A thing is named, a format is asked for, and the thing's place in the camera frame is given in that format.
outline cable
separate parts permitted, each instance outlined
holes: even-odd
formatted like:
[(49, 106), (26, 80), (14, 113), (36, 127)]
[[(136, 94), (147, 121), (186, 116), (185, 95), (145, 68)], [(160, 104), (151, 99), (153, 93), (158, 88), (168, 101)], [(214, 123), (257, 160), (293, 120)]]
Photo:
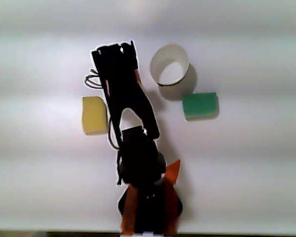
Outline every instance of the cable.
[(120, 154), (120, 150), (118, 150), (117, 152), (117, 159), (116, 159), (116, 167), (117, 167), (117, 174), (118, 174), (118, 181), (117, 181), (117, 185), (121, 185), (122, 184), (122, 177), (120, 174), (120, 158), (121, 158), (121, 154)]
[[(88, 75), (85, 76), (84, 84), (87, 87), (91, 88), (91, 89), (103, 89), (103, 87), (101, 86), (101, 84), (92, 81), (91, 78), (99, 78), (99, 73), (97, 71), (95, 71), (93, 68), (90, 69), (90, 74), (88, 74)], [(110, 117), (110, 121), (109, 121), (109, 134), (108, 134), (109, 142), (110, 142), (110, 145), (114, 149), (119, 150), (119, 147), (117, 147), (113, 143), (113, 140), (112, 140), (112, 137), (111, 137), (111, 123), (112, 123), (112, 118)]]
[(90, 69), (90, 74), (85, 76), (84, 84), (91, 89), (103, 89), (101, 84), (94, 82), (91, 78), (98, 78), (99, 73), (93, 68)]
[(113, 143), (113, 140), (112, 140), (112, 137), (111, 137), (111, 122), (112, 122), (112, 117), (110, 117), (110, 120), (109, 120), (109, 142), (110, 142), (110, 145), (116, 149), (116, 150), (119, 150), (119, 147), (117, 147), (114, 143)]

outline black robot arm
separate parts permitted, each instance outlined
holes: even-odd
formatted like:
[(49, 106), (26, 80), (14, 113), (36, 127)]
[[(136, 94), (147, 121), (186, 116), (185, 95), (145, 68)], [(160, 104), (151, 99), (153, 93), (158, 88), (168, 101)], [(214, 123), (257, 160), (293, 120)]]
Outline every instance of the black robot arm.
[[(135, 187), (154, 183), (165, 172), (165, 160), (154, 141), (160, 133), (153, 108), (138, 83), (134, 43), (99, 46), (91, 55), (118, 143), (118, 184), (121, 184), (121, 180)], [(122, 112), (126, 108), (130, 108), (142, 120), (143, 127), (120, 130)]]

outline white table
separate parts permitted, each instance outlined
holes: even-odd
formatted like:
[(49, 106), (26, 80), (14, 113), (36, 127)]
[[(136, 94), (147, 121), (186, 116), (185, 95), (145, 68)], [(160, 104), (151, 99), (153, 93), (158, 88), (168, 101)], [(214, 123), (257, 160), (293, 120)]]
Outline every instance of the white table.
[[(83, 134), (81, 98), (102, 95), (83, 85), (89, 51), (134, 39), (158, 146), (182, 160), (179, 232), (296, 234), (296, 0), (1, 2), (0, 229), (119, 231), (116, 153)], [(171, 41), (216, 120), (185, 122), (150, 79)]]

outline white cup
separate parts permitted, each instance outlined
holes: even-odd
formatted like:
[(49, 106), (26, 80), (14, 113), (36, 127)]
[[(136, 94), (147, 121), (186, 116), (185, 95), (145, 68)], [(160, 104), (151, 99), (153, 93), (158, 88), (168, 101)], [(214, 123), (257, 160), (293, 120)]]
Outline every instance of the white cup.
[[(170, 64), (176, 64), (177, 68), (172, 68), (172, 73), (168, 77), (162, 78), (162, 73)], [(183, 80), (188, 67), (189, 60), (185, 49), (178, 44), (170, 43), (155, 52), (149, 70), (157, 85), (173, 86)]]

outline yellow sponge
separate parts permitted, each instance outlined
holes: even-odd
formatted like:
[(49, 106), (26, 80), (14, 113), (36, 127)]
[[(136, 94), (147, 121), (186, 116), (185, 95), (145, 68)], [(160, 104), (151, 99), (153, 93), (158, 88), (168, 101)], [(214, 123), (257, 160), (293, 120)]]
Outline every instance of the yellow sponge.
[(82, 98), (82, 127), (86, 135), (108, 133), (107, 108), (101, 97)]

